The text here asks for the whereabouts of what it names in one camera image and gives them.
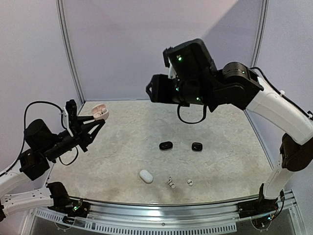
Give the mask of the pink round earbud case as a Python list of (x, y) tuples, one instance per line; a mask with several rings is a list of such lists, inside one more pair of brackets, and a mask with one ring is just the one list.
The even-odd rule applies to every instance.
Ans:
[(110, 115), (104, 103), (94, 106), (91, 110), (91, 114), (95, 120), (107, 120)]

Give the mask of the black oval earbud case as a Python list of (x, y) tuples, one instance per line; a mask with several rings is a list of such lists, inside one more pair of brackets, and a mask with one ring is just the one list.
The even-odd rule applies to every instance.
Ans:
[(161, 142), (159, 144), (159, 149), (161, 151), (167, 151), (173, 148), (173, 143), (171, 141)]

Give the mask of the white oval earbud case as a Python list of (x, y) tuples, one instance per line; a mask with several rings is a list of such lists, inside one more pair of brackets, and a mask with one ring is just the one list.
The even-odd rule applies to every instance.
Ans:
[(153, 175), (145, 169), (143, 169), (139, 172), (139, 176), (140, 176), (141, 180), (143, 180), (147, 184), (152, 183), (154, 180)]

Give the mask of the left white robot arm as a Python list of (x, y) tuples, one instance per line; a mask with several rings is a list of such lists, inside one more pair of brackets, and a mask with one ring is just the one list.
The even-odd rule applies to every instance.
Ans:
[(69, 123), (69, 129), (53, 134), (42, 119), (32, 121), (24, 131), (29, 149), (22, 152), (15, 164), (0, 173), (0, 218), (32, 208), (47, 207), (69, 217), (86, 217), (90, 205), (82, 199), (69, 197), (61, 182), (24, 193), (11, 194), (17, 186), (43, 176), (50, 163), (79, 146), (84, 152), (104, 126), (105, 120), (92, 116), (76, 117)]

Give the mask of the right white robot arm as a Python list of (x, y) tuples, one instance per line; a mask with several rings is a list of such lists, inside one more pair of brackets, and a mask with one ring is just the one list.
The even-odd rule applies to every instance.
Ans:
[(256, 213), (264, 213), (278, 197), (291, 176), (313, 159), (313, 115), (303, 111), (277, 90), (258, 68), (230, 62), (221, 70), (204, 41), (193, 39), (163, 51), (167, 74), (155, 74), (146, 86), (154, 103), (188, 107), (201, 105), (205, 111), (231, 104), (256, 113), (280, 128), (281, 163), (260, 187), (253, 202)]

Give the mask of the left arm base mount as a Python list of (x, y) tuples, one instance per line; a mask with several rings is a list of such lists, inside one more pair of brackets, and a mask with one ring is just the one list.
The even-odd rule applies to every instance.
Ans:
[(84, 199), (70, 199), (65, 186), (61, 182), (49, 183), (46, 186), (50, 191), (50, 198), (53, 200), (50, 210), (61, 212), (68, 217), (87, 218), (90, 210), (90, 203)]

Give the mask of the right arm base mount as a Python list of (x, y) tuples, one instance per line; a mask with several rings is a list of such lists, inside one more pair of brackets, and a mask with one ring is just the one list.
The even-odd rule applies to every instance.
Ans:
[(264, 183), (262, 183), (257, 199), (236, 204), (239, 217), (246, 218), (264, 214), (266, 221), (273, 221), (284, 207), (285, 195), (283, 190), (280, 191), (280, 199), (282, 202), (281, 207), (278, 206), (278, 198), (266, 199), (264, 196)]

